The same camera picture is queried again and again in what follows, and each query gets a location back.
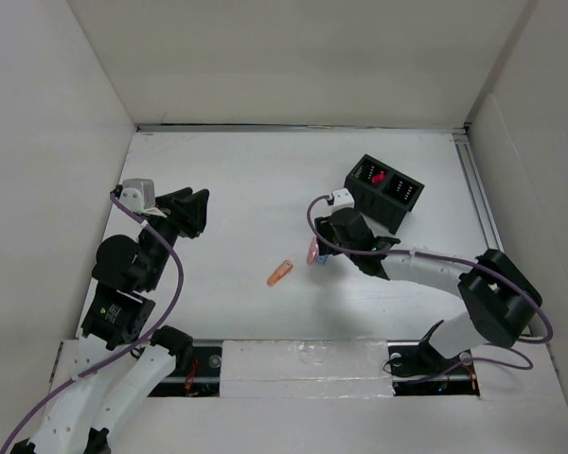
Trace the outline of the pink translucent marker cap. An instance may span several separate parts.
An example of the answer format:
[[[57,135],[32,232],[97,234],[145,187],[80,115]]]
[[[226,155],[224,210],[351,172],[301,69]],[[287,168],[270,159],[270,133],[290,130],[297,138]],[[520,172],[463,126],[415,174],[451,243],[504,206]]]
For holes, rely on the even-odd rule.
[[[317,238],[314,237],[311,240],[311,243],[310,243],[310,246],[309,246],[309,249],[308,249],[306,263],[308,265],[314,264],[316,262],[318,256],[319,256],[319,245],[318,245]]]

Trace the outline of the blue translucent marker cap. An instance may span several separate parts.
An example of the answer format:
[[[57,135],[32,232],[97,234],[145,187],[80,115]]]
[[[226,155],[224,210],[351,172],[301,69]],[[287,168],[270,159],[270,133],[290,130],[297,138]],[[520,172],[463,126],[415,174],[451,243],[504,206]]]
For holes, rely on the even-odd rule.
[[[328,254],[317,255],[314,263],[318,265],[325,265],[328,261]]]

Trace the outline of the orange translucent marker cap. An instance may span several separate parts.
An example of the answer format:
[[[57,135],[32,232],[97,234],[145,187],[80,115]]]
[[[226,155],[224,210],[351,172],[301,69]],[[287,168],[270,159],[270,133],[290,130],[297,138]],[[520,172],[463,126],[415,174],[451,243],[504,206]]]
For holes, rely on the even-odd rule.
[[[293,270],[293,263],[284,260],[268,277],[266,283],[268,287],[273,287]]]

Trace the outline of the pink cap black highlighter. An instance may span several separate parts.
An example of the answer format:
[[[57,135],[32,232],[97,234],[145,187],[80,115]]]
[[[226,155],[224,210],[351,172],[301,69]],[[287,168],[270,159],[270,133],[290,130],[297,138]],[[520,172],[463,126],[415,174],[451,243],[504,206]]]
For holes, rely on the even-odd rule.
[[[374,176],[371,178],[371,183],[372,183],[372,184],[379,184],[379,183],[381,183],[384,179],[385,179],[385,174],[382,172],[382,173],[379,173],[379,174],[374,175]]]

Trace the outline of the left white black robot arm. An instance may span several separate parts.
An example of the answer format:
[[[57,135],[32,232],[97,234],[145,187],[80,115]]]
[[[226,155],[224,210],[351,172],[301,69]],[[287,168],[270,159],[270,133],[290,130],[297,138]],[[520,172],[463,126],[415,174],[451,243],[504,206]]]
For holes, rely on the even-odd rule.
[[[151,180],[129,179],[111,191],[110,201],[139,224],[139,236],[110,236],[99,245],[95,295],[80,325],[70,377],[24,417],[28,422],[49,405],[38,430],[22,441],[9,436],[3,452],[109,453],[164,378],[197,374],[192,337],[165,323],[176,304],[147,327],[156,303],[146,295],[156,290],[168,261],[179,274],[174,294],[181,295],[184,269],[174,246],[204,231],[208,190],[158,196]]]

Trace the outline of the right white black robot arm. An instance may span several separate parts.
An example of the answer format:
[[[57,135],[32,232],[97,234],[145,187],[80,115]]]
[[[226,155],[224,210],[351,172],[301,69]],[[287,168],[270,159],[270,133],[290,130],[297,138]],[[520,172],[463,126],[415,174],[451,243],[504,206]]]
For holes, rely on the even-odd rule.
[[[404,248],[399,239],[376,236],[351,207],[326,217],[307,217],[322,255],[342,254],[363,274],[418,284],[448,293],[463,312],[435,322],[420,340],[390,348],[385,372],[421,383],[474,363],[481,346],[515,353],[524,330],[542,316],[542,298],[501,251],[488,249],[472,260]]]

